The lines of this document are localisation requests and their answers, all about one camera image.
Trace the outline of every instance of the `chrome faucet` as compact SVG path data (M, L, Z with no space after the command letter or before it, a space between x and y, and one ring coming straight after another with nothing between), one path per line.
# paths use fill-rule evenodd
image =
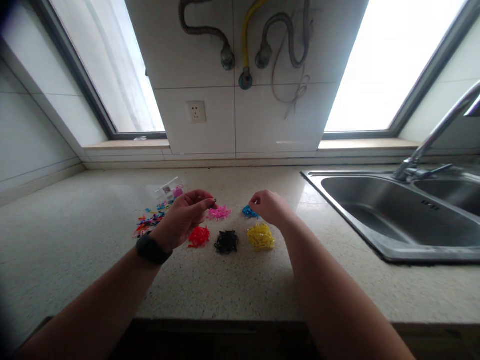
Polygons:
M480 117L480 81L473 85L456 102L450 111L443 117L440 123L433 129L422 145L408 159L405 159L398 169L392 174L392 178L406 182L409 177L415 179L428 179L431 176L451 168L453 165L439 167L436 170L427 171L417 169L420 159L430 150L435 141L445 132L445 130L458 118L462 112L473 102L468 110L463 114L464 117Z

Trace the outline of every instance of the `granite countertop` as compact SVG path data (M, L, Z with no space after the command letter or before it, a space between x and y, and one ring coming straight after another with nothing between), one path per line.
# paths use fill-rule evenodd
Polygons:
M300 175L301 170L364 166L242 167L85 171L0 208L1 283L19 344L57 314L135 244L138 217L155 208L154 190L176 176L187 190L210 191L233 212L207 221L205 248L184 244L168 260L138 318L302 321L280 232L275 249L254 252L242 208L254 192L284 196L320 241L393 323L480 324L480 266L409 267L383 262ZM368 170L384 170L369 166ZM235 230L237 253L220 255L219 231Z

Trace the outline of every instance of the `plastic bag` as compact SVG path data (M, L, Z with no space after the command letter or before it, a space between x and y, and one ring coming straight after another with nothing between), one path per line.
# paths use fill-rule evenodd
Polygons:
M155 196L161 203L173 201L185 191L182 180L177 176L172 181L155 190Z

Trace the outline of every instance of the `wall outlet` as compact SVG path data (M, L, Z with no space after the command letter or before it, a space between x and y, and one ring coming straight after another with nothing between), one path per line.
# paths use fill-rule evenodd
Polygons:
M187 101L186 110L191 123L206 123L205 103L203 101Z

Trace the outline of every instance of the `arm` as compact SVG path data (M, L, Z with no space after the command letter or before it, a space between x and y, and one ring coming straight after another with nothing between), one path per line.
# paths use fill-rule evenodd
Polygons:
M329 359L413 359L393 326L290 205L271 191L250 207L282 233L300 306L318 350Z
M216 207L195 190L179 196L150 236L166 253L183 244ZM132 321L161 266L130 250L18 351L20 359L104 359Z

